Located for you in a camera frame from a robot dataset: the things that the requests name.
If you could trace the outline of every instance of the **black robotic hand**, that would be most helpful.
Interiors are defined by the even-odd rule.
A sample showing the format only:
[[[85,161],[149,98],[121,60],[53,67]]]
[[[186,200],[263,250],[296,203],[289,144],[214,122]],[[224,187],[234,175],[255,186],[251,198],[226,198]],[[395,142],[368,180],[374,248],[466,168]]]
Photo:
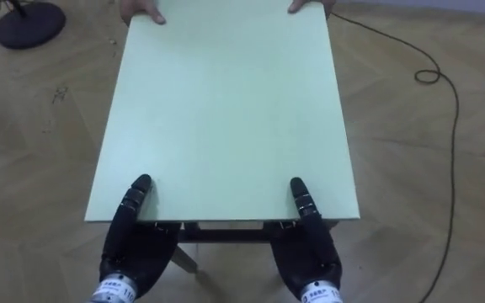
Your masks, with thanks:
[[[136,299],[153,287],[168,266],[181,228],[180,223],[136,221],[151,186],[151,178],[142,175],[127,191],[109,227],[100,262],[100,281],[130,279]]]
[[[297,222],[264,223],[280,276],[299,300],[314,301],[314,296],[329,295],[332,298],[329,301],[341,302],[338,290],[342,263],[333,239],[306,185],[300,178],[293,178],[290,185],[301,219]],[[303,294],[309,289],[316,291],[310,291],[311,297],[304,298]]]
[[[312,283],[329,281],[338,290],[342,278],[342,263],[336,254],[331,263],[321,263],[308,242],[301,223],[267,222],[264,229],[271,233],[270,246],[274,261],[291,293],[301,299],[303,290]]]

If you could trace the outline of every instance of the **human hand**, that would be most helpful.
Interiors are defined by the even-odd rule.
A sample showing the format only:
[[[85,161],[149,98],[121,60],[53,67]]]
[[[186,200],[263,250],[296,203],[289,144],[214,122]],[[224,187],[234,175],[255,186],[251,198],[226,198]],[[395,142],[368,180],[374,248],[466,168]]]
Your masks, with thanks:
[[[131,24],[132,16],[145,12],[156,24],[165,24],[166,19],[158,11],[155,0],[120,0],[120,15],[125,24]]]
[[[100,281],[129,279],[136,298],[158,281],[179,241],[180,223],[139,223],[139,210],[152,186],[140,176],[126,192],[104,241]]]
[[[336,3],[336,0],[293,0],[287,11],[289,13],[296,13],[301,10],[304,4],[309,3],[310,1],[323,3],[323,7],[325,8],[325,16],[327,17],[333,12],[333,6]]]
[[[335,248],[333,262],[322,264],[300,223],[265,222],[263,229],[271,235],[270,246],[280,276],[298,300],[302,300],[303,290],[317,281],[327,281],[339,290],[342,264]]]

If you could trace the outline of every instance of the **table leg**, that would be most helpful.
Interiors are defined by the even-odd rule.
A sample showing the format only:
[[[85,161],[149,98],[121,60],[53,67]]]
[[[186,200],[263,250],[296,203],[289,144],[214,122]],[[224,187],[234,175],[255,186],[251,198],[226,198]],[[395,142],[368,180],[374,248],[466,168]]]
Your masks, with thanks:
[[[194,259],[192,259],[191,256],[184,252],[181,247],[175,248],[175,252],[172,256],[172,262],[177,264],[177,266],[189,274],[198,273],[198,264],[194,261]]]

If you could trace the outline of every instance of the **finger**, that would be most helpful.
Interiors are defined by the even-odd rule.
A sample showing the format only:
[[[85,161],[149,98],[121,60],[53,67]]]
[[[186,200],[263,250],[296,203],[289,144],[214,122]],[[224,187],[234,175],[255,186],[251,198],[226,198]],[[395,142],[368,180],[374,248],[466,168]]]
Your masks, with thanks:
[[[306,3],[306,0],[293,0],[290,7],[287,9],[289,13],[298,12],[302,6]]]
[[[325,8],[325,16],[328,16],[333,12],[333,6],[336,0],[322,0],[323,7]]]
[[[156,24],[165,24],[166,19],[162,16],[160,11],[157,8],[157,5],[153,0],[141,0],[144,3],[143,10],[145,10],[149,16],[151,16],[152,21],[154,21]]]
[[[126,26],[129,26],[131,23],[132,16],[134,15],[135,8],[133,1],[120,1],[119,4],[119,11],[123,22],[125,22]]]

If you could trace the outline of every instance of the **white label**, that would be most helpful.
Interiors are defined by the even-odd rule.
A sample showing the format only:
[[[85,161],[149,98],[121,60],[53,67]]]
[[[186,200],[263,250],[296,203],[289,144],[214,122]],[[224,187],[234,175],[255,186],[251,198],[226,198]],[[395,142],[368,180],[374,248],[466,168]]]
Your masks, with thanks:
[[[134,303],[136,292],[130,285],[119,279],[106,279],[100,283],[93,295],[106,294],[120,298],[125,303]]]
[[[330,285],[311,287],[302,295],[302,303],[343,303],[340,292]]]

